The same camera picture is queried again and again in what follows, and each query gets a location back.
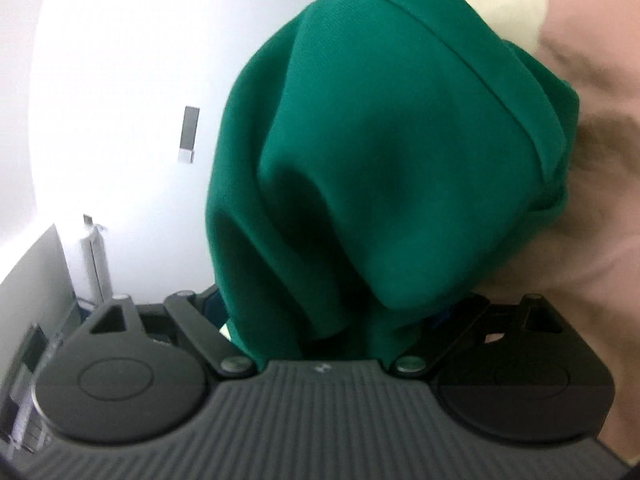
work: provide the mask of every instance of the green fabric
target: green fabric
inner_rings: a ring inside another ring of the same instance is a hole
[[[552,222],[578,97],[464,0],[318,0],[242,71],[207,234],[233,341],[379,358]]]

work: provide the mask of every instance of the ribbed gray surface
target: ribbed gray surface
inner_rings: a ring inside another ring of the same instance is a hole
[[[449,419],[424,384],[376,362],[272,363],[220,386],[188,424],[121,449],[50,444],[33,480],[615,480],[594,440],[554,449],[489,442]]]

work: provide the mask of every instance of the silver bolt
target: silver bolt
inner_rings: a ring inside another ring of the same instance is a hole
[[[235,355],[225,357],[220,363],[220,368],[229,374],[244,374],[254,366],[254,362],[246,356]]]
[[[419,374],[427,369],[427,362],[415,355],[405,355],[396,361],[396,371],[401,374]]]

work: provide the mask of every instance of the bed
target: bed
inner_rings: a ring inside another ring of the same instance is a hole
[[[494,301],[540,292],[612,371],[600,438],[640,457],[640,0],[466,0],[501,37],[580,95],[568,207],[478,286]]]

